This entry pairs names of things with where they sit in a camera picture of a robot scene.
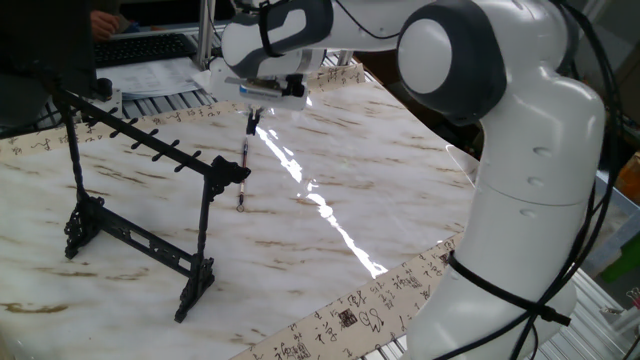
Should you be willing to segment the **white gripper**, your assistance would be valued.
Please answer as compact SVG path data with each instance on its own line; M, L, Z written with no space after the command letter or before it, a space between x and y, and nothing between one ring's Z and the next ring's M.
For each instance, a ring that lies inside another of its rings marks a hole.
M240 78L222 58L208 70L192 76L196 84L217 101L241 103L252 108L247 117L246 135L254 135L261 119L261 108L301 111L308 98L306 76L302 74Z

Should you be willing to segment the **bare operator hand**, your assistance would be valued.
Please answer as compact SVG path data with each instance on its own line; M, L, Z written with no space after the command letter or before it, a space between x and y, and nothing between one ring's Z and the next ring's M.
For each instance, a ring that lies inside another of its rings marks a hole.
M108 41L119 30L119 18L115 15L93 10L90 19L92 37L96 42Z

